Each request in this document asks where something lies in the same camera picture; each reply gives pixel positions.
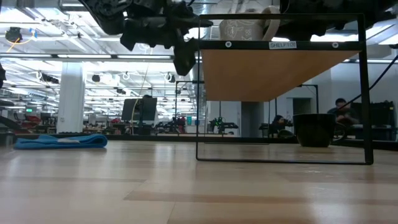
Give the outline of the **long ceiling light bar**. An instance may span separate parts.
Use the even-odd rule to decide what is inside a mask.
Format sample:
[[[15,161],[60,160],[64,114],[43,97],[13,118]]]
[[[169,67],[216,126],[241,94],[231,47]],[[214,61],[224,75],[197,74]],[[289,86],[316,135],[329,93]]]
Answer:
[[[4,58],[80,58],[80,59],[136,59],[136,60],[171,60],[172,55],[116,55],[116,54],[18,54],[0,53]]]

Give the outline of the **grey patterned ceramic mug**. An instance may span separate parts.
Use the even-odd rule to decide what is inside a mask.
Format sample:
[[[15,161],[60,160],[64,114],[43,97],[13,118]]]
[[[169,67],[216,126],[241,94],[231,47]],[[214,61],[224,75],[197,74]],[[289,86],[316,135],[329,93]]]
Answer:
[[[279,26],[279,19],[222,20],[219,24],[220,40],[271,41]]]

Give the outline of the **white pillar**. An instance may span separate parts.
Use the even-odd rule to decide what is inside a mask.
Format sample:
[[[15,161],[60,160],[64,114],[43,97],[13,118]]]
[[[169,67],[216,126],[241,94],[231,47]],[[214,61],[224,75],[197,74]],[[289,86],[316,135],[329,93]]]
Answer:
[[[63,62],[58,104],[58,133],[83,131],[86,73],[82,62]]]

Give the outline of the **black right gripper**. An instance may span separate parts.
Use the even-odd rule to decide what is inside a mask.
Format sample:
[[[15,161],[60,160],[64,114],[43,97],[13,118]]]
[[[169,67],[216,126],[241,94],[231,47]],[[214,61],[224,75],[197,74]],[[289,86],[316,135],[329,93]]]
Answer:
[[[276,30],[274,37],[289,40],[310,40],[312,35],[323,36],[328,29],[341,30],[345,24],[354,21],[349,19],[282,19],[271,20],[269,27],[272,31]]]

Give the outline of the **black mug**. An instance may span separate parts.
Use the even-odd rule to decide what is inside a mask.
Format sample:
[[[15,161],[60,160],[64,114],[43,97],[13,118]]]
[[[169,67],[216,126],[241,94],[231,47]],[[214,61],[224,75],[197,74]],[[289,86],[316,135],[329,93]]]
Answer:
[[[333,114],[296,114],[293,126],[297,141],[303,147],[328,147],[342,140],[347,130]]]

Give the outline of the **blue folded cloth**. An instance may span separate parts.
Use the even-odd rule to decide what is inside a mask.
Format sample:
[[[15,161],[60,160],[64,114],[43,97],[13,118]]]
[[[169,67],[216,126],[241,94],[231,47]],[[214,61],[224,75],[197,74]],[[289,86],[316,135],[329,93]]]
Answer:
[[[67,138],[56,138],[50,135],[40,135],[37,139],[19,138],[16,140],[14,149],[79,149],[79,148],[102,148],[108,143],[106,136],[92,134],[88,136],[75,136]]]

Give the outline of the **black high-back bench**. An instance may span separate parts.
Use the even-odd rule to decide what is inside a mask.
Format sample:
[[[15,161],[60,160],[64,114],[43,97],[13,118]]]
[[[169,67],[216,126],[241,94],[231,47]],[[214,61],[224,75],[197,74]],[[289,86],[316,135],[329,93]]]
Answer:
[[[352,125],[349,136],[355,139],[363,139],[363,122],[361,103],[352,103],[351,108],[358,115],[359,124]],[[393,101],[383,101],[370,104],[371,134],[373,140],[395,141],[397,135],[395,107]]]

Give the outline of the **grey pillar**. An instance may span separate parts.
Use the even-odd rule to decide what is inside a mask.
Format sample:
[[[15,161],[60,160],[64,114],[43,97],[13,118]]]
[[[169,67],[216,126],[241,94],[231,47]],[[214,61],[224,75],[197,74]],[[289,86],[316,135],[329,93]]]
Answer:
[[[264,103],[243,101],[241,103],[241,136],[243,138],[261,138],[259,129],[264,122]]]

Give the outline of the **black monitor on stand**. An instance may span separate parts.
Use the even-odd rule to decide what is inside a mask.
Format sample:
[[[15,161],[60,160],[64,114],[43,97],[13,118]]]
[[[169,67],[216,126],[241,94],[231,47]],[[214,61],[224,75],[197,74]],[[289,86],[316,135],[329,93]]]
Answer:
[[[157,98],[125,99],[121,119],[123,121],[154,121]]]

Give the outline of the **green-lit robot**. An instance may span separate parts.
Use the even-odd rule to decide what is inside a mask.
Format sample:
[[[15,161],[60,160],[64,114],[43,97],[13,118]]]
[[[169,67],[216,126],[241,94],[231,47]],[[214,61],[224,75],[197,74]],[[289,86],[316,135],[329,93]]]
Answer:
[[[236,123],[227,123],[223,121],[222,117],[214,118],[209,122],[208,132],[216,134],[225,134],[226,129],[238,129],[239,126]]]

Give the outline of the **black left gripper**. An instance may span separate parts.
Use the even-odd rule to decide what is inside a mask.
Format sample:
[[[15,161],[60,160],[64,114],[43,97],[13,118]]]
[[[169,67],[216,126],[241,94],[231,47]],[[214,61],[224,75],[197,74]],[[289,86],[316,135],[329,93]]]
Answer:
[[[174,48],[174,66],[180,76],[187,76],[196,64],[198,40],[184,41],[184,35],[194,27],[211,27],[213,22],[200,19],[193,12],[195,0],[119,0],[119,7],[126,14],[120,43],[133,50],[138,43],[153,48],[162,45]]]

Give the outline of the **wooden shelf with black frame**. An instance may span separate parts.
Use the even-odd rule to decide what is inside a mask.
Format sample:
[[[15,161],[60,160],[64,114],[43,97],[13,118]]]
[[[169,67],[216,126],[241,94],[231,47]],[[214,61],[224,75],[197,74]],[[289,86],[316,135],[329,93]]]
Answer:
[[[371,165],[372,147],[366,26],[362,14],[271,14],[269,19],[355,18],[358,38],[349,42],[287,40],[201,40],[198,87],[209,101],[263,102],[276,99],[352,56],[359,58],[364,155],[348,164]],[[320,158],[322,164],[338,164],[332,149]],[[314,164],[315,148],[297,141],[277,138],[197,137],[198,161]]]

